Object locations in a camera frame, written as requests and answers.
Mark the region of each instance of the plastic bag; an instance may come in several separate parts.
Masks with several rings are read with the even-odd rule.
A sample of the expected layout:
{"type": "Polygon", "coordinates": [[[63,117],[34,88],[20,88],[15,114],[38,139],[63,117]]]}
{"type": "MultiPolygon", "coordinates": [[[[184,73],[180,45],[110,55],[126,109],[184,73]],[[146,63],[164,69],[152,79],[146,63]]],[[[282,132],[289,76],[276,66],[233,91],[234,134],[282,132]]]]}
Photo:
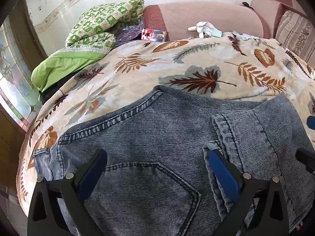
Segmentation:
{"type": "Polygon", "coordinates": [[[138,25],[127,26],[121,29],[116,36],[116,43],[114,48],[135,39],[138,35],[141,34],[142,29],[144,29],[143,18],[140,18],[138,20],[138,25]]]}

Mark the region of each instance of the stained glass window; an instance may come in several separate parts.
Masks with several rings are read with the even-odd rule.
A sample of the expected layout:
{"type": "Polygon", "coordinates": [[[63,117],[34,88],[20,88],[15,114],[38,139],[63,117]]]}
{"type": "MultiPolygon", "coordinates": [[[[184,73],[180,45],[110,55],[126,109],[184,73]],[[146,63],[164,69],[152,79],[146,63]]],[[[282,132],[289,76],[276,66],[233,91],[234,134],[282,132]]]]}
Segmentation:
{"type": "Polygon", "coordinates": [[[38,97],[6,18],[0,27],[0,105],[26,131],[42,106],[38,97]]]}

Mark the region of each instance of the leaf pattern blanket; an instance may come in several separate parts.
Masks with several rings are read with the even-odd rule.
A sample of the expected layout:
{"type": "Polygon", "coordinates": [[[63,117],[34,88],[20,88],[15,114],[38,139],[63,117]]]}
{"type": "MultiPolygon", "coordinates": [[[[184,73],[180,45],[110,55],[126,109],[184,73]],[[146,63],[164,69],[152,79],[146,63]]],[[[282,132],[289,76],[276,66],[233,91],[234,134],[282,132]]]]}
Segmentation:
{"type": "Polygon", "coordinates": [[[315,114],[314,70],[275,39],[243,41],[231,33],[165,43],[134,41],[111,51],[64,84],[40,110],[21,151],[18,196],[26,215],[36,183],[33,150],[67,129],[117,110],[162,84],[219,99],[266,101],[284,92],[306,126],[315,114]]]}

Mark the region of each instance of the green quilt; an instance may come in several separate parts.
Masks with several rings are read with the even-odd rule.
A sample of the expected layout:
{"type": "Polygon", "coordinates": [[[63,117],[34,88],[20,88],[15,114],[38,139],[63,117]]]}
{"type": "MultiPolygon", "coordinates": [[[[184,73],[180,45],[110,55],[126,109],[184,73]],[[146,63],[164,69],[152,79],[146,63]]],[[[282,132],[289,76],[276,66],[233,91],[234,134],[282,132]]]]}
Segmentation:
{"type": "Polygon", "coordinates": [[[32,83],[44,92],[68,74],[103,58],[113,48],[117,31],[138,23],[144,0],[97,5],[72,28],[66,47],[41,62],[32,72],[32,83]]]}
{"type": "Polygon", "coordinates": [[[113,28],[137,24],[143,15],[144,0],[130,0],[95,6],[80,17],[66,39],[66,47],[93,47],[110,50],[116,42],[113,28]]]}

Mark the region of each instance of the metal bolt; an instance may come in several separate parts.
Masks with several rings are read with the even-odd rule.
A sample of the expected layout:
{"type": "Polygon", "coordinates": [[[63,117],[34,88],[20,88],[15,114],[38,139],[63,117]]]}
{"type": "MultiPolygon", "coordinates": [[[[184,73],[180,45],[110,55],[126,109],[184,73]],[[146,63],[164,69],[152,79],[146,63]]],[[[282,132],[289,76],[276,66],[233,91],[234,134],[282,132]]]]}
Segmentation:
{"type": "Polygon", "coordinates": [[[252,176],[250,175],[250,173],[245,172],[245,173],[243,174],[243,177],[244,177],[245,179],[250,179],[252,176]]]}
{"type": "Polygon", "coordinates": [[[71,179],[71,178],[73,178],[74,177],[74,174],[73,173],[68,173],[68,174],[66,174],[66,179],[71,179]]]}
{"type": "Polygon", "coordinates": [[[38,178],[37,178],[37,182],[38,183],[40,183],[41,181],[43,181],[44,180],[44,177],[43,176],[39,176],[38,178]]]}
{"type": "Polygon", "coordinates": [[[278,182],[279,182],[279,178],[277,178],[276,176],[274,176],[274,177],[272,178],[272,180],[273,180],[275,183],[278,183],[278,182]]]}

